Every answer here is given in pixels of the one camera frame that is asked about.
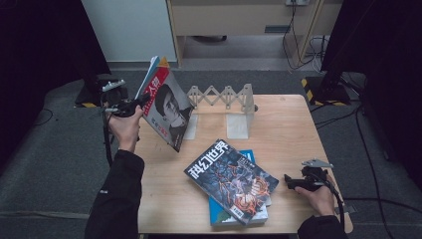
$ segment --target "black sleeve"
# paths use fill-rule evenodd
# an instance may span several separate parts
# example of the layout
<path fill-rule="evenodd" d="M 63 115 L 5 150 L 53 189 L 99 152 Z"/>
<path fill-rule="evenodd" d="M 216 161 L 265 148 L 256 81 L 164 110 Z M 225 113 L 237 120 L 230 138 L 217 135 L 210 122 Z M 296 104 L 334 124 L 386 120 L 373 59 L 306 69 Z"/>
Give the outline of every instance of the black sleeve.
<path fill-rule="evenodd" d="M 142 196 L 143 159 L 124 150 L 114 156 L 97 194 L 85 238 L 137 238 L 137 211 Z"/>
<path fill-rule="evenodd" d="M 310 217 L 298 230 L 301 239 L 347 239 L 335 216 Z"/>

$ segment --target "gray carpet floor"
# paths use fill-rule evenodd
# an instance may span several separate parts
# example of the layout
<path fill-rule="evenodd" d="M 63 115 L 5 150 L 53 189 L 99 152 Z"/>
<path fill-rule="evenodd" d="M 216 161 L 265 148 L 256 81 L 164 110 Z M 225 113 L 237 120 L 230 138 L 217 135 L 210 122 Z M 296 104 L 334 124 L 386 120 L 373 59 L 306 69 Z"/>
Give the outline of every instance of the gray carpet floor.
<path fill-rule="evenodd" d="M 126 80 L 134 96 L 143 71 L 114 72 Z M 251 83 L 254 94 L 305 95 L 300 80 L 316 72 L 284 71 L 178 71 L 174 74 L 186 92 L 192 85 L 205 90 L 232 86 L 236 92 Z M 74 108 L 82 81 L 75 81 L 48 93 L 45 110 L 22 141 L 11 164 L 0 177 L 0 238 L 83 238 L 86 219 L 23 216 L 17 211 L 88 214 L 108 171 L 102 119 L 98 108 Z M 348 91 L 351 98 L 357 96 Z M 352 113 L 359 106 L 309 106 L 319 137 L 345 200 L 357 212 L 350 215 L 354 230 L 350 239 L 422 238 L 422 192 L 407 177 L 397 161 L 384 158 L 382 145 L 361 112 L 324 125 L 331 119 Z M 359 129 L 368 153 L 361 140 Z M 373 164 L 381 198 L 402 203 L 382 203 L 384 227 L 371 170 Z"/>

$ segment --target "magazine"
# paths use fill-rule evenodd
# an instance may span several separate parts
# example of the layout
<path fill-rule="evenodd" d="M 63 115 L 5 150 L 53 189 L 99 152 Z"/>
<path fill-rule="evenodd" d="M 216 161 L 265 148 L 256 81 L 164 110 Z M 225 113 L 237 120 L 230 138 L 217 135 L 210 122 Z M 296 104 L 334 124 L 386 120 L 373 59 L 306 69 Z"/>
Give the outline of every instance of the magazine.
<path fill-rule="evenodd" d="M 178 85 L 165 58 L 153 57 L 136 99 L 149 94 L 143 117 L 177 152 L 183 141 L 193 106 Z"/>
<path fill-rule="evenodd" d="M 239 150 L 243 155 L 245 155 L 249 160 L 255 163 L 254 151 L 252 149 Z M 229 226 L 229 225 L 241 225 L 233 216 L 224 210 L 218 202 L 216 202 L 212 197 L 208 198 L 209 207 L 210 207 L 210 224 L 211 226 Z M 268 219 L 267 212 L 267 203 L 266 201 L 260 210 L 257 211 L 254 217 L 252 217 L 249 224 L 258 224 L 264 223 Z"/>
<path fill-rule="evenodd" d="M 279 180 L 217 139 L 184 172 L 242 225 L 248 225 Z"/>

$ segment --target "white stand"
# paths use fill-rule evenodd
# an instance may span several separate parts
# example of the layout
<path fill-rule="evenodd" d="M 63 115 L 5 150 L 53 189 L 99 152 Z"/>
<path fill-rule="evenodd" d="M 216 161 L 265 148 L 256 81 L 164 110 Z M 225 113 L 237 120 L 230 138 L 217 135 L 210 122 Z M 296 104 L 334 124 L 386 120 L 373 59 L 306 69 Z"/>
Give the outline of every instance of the white stand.
<path fill-rule="evenodd" d="M 254 97 L 252 93 L 252 85 L 246 84 L 242 91 L 235 93 L 232 87 L 225 87 L 222 93 L 217 92 L 213 86 L 210 86 L 204 93 L 200 92 L 198 87 L 193 86 L 188 92 L 192 105 L 198 108 L 202 101 L 207 102 L 210 106 L 214 106 L 221 101 L 225 104 L 226 110 L 229 110 L 233 103 L 241 105 L 240 114 L 226 113 L 227 138 L 230 139 L 248 139 L 250 127 L 255 113 Z M 194 139 L 196 132 L 196 124 L 198 115 L 193 114 L 189 120 L 188 130 L 184 139 Z"/>

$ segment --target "blue book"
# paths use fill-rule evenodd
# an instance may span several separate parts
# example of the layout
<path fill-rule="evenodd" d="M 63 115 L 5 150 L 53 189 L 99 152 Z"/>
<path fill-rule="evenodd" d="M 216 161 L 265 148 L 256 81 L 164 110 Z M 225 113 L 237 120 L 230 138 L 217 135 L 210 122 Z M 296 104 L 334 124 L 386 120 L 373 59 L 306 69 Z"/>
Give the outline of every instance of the blue book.
<path fill-rule="evenodd" d="M 255 163 L 254 152 L 252 149 L 239 150 L 249 160 Z M 227 213 L 220 204 L 212 197 L 209 197 L 209 208 L 210 208 L 210 222 L 211 226 L 226 226 L 226 225 L 241 225 L 233 216 Z M 261 211 L 257 212 L 255 216 L 249 222 L 250 224 L 264 223 L 268 219 L 268 212 L 266 204 L 263 204 L 260 208 Z"/>

